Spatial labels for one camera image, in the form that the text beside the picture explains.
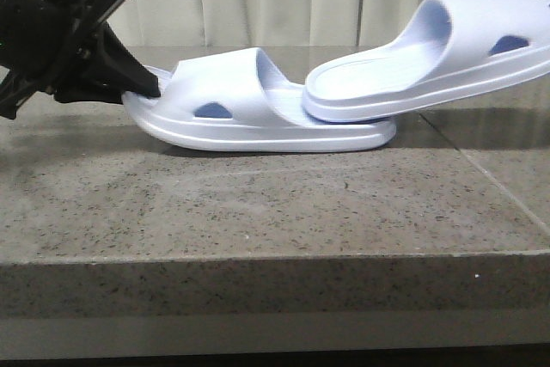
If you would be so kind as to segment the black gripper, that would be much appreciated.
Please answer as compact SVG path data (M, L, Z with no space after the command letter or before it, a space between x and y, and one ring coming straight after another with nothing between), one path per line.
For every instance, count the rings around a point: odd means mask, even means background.
M15 119L36 92L59 103L121 105L122 91L160 94L157 77L107 24L125 0L1 0L1 115Z

